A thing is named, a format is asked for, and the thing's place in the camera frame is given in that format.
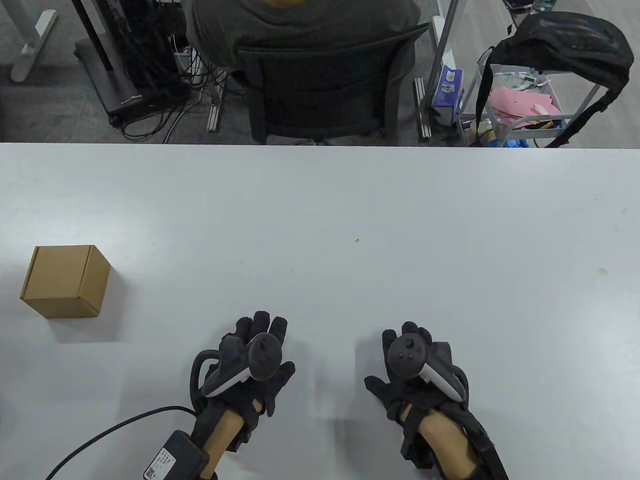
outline brown cardboard box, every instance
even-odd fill
[[[45,318],[97,317],[110,269],[95,245],[37,246],[20,298]]]

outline black backpack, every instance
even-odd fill
[[[542,12],[523,20],[516,33],[489,55],[478,89],[476,123],[491,93],[491,64],[573,72],[608,89],[547,147],[569,142],[597,111],[605,111],[629,82],[634,54],[625,35],[606,20],[570,12]]]

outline black mesh chair back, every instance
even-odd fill
[[[280,135],[323,141],[397,126],[400,84],[429,24],[373,42],[329,49],[242,48],[253,139]]]

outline floor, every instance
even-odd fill
[[[0,8],[0,101],[4,104],[5,141],[97,142],[125,141],[120,132],[106,121],[102,106],[88,78],[73,55],[74,42],[85,35],[70,0],[23,0],[33,11],[55,8],[60,13],[57,25],[40,54],[29,79],[20,85],[8,79],[10,63],[20,49],[20,39],[13,25]],[[416,0],[422,8],[422,19],[428,21],[438,11],[438,3],[446,12],[449,0]],[[640,33],[632,19],[640,17],[640,3],[636,0],[559,0],[575,3],[615,23],[626,34],[634,50],[640,47]],[[97,26],[97,16],[90,0],[85,6]],[[500,0],[470,0],[461,16],[460,27],[451,45],[459,67],[468,73],[480,54],[506,37],[510,18]],[[400,125],[397,138],[379,136],[342,139],[347,145],[416,145],[417,130],[413,121],[413,96],[410,79],[426,76],[432,61],[431,36],[424,35],[417,44],[417,64],[414,75],[406,79],[400,104]],[[595,115],[571,146],[579,148],[640,148],[640,77],[637,63],[631,81],[621,97],[605,112]],[[565,109],[577,107],[590,85],[573,75],[556,76],[553,85]],[[244,99],[229,97],[225,103],[220,132],[205,131],[208,108],[196,107],[176,128],[174,143],[253,143]],[[156,120],[141,122],[137,132],[153,128]],[[162,140],[163,135],[151,142]],[[270,138],[270,143],[288,143],[288,139]]]
[[[21,48],[13,24],[0,7],[0,99],[4,104],[5,141],[120,143],[126,140],[119,130],[109,126],[82,65],[73,55],[74,43],[86,33],[70,0],[24,0],[33,11],[54,8],[60,17],[27,81],[18,85],[9,80],[10,64]],[[416,0],[422,9],[422,21],[437,13],[436,0]],[[99,21],[91,0],[83,3],[99,29]],[[411,80],[428,74],[433,62],[431,35],[416,43],[416,65],[403,85],[396,138],[378,135],[348,137],[335,143],[343,145],[416,145],[417,128]],[[206,131],[209,108],[206,103],[194,107],[180,122],[171,137],[172,143],[252,144],[249,118],[244,99],[228,95],[218,133]],[[140,122],[131,133],[153,129],[157,119]],[[149,142],[159,143],[164,134]],[[290,139],[270,137],[269,143],[290,143]]]

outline person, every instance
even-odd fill
[[[266,312],[256,312],[253,319],[248,317],[238,320],[236,331],[229,335],[239,337],[247,344],[260,332],[269,332],[282,342],[284,341],[287,321],[281,317],[269,320]],[[418,328],[413,322],[402,326],[402,333],[420,335],[433,351],[442,347],[445,342],[433,342],[431,335],[424,328]],[[374,394],[387,411],[387,418],[403,427],[404,443],[401,449],[403,456],[411,460],[418,468],[436,466],[443,478],[447,480],[504,480],[507,479],[500,464],[495,469],[497,455],[491,455],[491,444],[486,433],[468,411],[468,383],[464,372],[451,362],[451,350],[446,344],[447,353],[441,358],[450,364],[452,371],[463,383],[467,391],[464,402],[456,403],[440,392],[433,383],[425,383],[420,378],[401,380],[389,367],[387,357],[391,343],[397,338],[394,330],[385,330],[382,334],[382,347],[389,383],[382,379],[368,376],[364,379],[366,389]],[[215,370],[212,366],[207,373]],[[191,441],[209,454],[209,464],[200,477],[210,480],[215,478],[215,469],[227,450],[236,451],[241,443],[249,440],[251,432],[257,427],[260,415],[272,416],[275,408],[275,397],[286,386],[295,373],[292,362],[282,364],[277,373],[267,381],[258,382],[250,378],[244,383],[237,383],[222,395],[201,399],[195,403],[195,426]],[[486,455],[486,461],[479,458],[478,445]],[[488,467],[494,466],[493,472]]]
[[[414,27],[413,0],[183,0],[187,37],[201,57],[242,70],[238,47],[332,47]]]

